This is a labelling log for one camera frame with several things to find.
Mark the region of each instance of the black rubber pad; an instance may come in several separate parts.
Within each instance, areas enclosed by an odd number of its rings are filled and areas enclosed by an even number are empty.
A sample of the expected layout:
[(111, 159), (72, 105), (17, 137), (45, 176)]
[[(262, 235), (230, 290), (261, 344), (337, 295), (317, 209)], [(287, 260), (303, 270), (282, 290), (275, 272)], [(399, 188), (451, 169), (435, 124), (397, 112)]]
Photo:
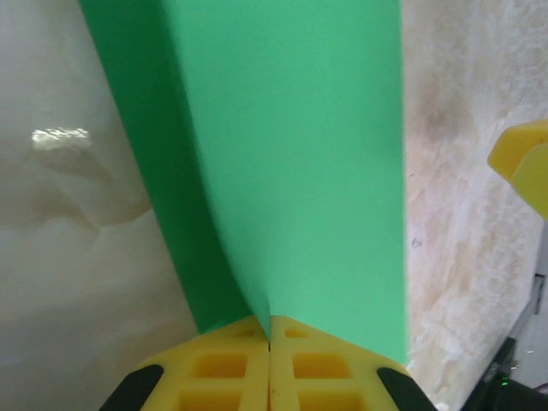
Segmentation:
[(437, 411), (417, 383), (392, 368), (379, 368), (377, 375), (400, 411)]
[(99, 411), (140, 411), (163, 373), (161, 366), (146, 366), (128, 374)]

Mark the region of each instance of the yellow foam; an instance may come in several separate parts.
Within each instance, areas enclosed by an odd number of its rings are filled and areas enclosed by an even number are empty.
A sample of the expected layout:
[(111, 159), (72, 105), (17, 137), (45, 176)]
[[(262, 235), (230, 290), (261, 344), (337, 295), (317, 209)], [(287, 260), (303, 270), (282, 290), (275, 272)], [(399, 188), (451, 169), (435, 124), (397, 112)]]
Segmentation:
[(548, 143), (548, 119), (508, 128), (493, 147), (488, 164), (506, 181), (532, 148)]
[(377, 376), (392, 360), (287, 317), (271, 319), (272, 411), (397, 411)]
[(548, 144), (531, 149), (511, 180), (515, 191), (548, 220)]
[(268, 341), (250, 317), (154, 355), (164, 374), (141, 411), (264, 411)]

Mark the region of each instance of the white marble wall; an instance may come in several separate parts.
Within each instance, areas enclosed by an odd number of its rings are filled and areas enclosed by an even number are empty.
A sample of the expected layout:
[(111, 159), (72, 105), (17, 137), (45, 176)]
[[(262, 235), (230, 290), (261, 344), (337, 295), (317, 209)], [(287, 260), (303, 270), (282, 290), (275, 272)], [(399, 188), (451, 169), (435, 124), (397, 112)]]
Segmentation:
[[(404, 0), (410, 370), (458, 409), (521, 310), (539, 218), (485, 164), (548, 115), (548, 3)], [(76, 0), (0, 2), (1, 409), (93, 410), (195, 333)], [(83, 128), (46, 151), (35, 129)]]
[(0, 409), (97, 410), (195, 334), (77, 0), (0, 1), (0, 199)]
[(404, 0), (411, 373), (459, 409), (524, 306), (540, 218), (485, 159), (548, 116), (548, 3)]

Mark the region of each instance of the white wall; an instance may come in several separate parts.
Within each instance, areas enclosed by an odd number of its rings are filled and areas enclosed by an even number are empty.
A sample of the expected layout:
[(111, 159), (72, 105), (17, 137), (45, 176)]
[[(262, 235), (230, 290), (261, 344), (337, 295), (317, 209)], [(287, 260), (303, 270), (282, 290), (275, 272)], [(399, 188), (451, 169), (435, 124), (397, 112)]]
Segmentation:
[(78, 1), (2, 0), (0, 62), (0, 409), (97, 410), (194, 322)]

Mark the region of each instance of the yellow plastic piece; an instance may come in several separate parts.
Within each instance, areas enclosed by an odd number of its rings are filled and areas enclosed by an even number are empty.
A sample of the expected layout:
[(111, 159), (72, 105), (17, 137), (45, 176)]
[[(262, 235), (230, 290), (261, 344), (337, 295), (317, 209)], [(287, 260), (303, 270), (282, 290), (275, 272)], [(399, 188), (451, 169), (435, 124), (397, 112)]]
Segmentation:
[(512, 182), (512, 176), (531, 149), (546, 143), (548, 119), (511, 127), (499, 137), (487, 163), (507, 182)]
[(255, 317), (154, 355), (164, 374), (141, 411), (265, 411), (268, 341)]
[(512, 187), (548, 220), (548, 144), (534, 147), (512, 176)]
[(271, 411), (398, 411), (377, 375), (392, 360), (287, 317), (271, 319)]

